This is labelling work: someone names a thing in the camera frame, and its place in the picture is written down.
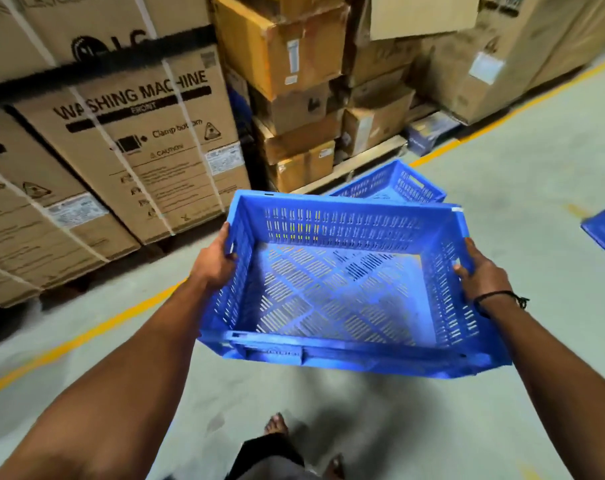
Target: lg logo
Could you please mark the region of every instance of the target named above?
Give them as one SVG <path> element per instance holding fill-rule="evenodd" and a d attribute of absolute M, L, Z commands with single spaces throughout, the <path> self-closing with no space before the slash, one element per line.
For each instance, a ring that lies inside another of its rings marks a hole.
<path fill-rule="evenodd" d="M 131 31 L 129 34 L 129 45 L 138 44 L 142 40 L 145 40 L 146 36 L 147 32 L 144 30 Z M 120 40 L 118 40 L 118 37 L 111 37 L 111 42 L 114 44 L 114 50 L 122 48 L 122 44 L 120 43 Z M 90 60 L 92 57 L 109 52 L 109 50 L 109 47 L 107 47 L 102 40 L 88 35 L 77 37 L 71 42 L 73 58 L 78 62 Z"/>

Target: grey floor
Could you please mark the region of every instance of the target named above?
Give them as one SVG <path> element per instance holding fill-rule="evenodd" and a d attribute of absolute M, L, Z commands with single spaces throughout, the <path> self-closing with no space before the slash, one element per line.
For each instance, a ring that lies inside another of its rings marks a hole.
<path fill-rule="evenodd" d="M 605 207 L 605 71 L 419 170 L 464 207 L 478 246 L 531 298 L 531 313 L 605 376 L 605 252 L 576 215 Z M 0 377 L 177 283 L 212 238 L 63 306 L 34 304 L 0 345 Z M 155 309 L 1 390 L 0 464 L 54 397 Z M 198 344 L 149 479 L 177 469 L 181 479 L 223 478 L 276 411 L 308 462 L 320 468 L 342 451 L 352 479 L 569 478 L 513 367 L 438 381 L 225 361 Z"/>

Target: left hand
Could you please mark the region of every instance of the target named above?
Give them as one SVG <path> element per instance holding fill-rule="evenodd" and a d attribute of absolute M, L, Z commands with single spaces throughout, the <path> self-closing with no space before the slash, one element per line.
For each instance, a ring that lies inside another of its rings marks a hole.
<path fill-rule="evenodd" d="M 189 279 L 204 284 L 209 292 L 225 286 L 236 270 L 236 255 L 225 256 L 224 246 L 229 236 L 229 223 L 225 222 L 216 239 L 203 249 L 195 260 Z"/>

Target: foot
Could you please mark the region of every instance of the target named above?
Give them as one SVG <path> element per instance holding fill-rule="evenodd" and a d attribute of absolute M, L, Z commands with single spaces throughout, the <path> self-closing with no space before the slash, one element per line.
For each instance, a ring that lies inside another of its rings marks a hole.
<path fill-rule="evenodd" d="M 272 433 L 282 433 L 285 436 L 289 436 L 289 428 L 287 428 L 284 418 L 282 418 L 282 414 L 280 413 L 271 416 L 271 419 L 265 426 L 265 436 Z"/>
<path fill-rule="evenodd" d="M 342 454 L 337 454 L 329 461 L 322 477 L 327 480 L 345 480 L 345 460 Z"/>

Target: wristband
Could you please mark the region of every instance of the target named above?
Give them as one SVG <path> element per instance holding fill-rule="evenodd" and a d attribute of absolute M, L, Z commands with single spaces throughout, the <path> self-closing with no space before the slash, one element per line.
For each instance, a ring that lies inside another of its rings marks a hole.
<path fill-rule="evenodd" d="M 520 306 L 520 308 L 522 308 L 523 310 L 525 308 L 527 308 L 527 302 L 529 301 L 529 298 L 523 298 L 521 296 L 516 295 L 516 293 L 514 293 L 513 291 L 508 291 L 508 290 L 492 291 L 491 293 L 486 293 L 484 295 L 481 295 L 481 296 L 475 298 L 475 300 L 473 301 L 473 306 L 478 311 L 480 316 L 483 316 L 484 318 L 491 318 L 491 316 L 489 316 L 489 314 L 484 311 L 482 306 L 480 306 L 480 302 L 482 300 L 484 300 L 485 298 L 489 298 L 490 296 L 495 296 L 497 294 L 506 294 L 507 296 L 514 298 L 514 300 L 516 301 L 516 303 L 518 303 L 518 306 Z"/>

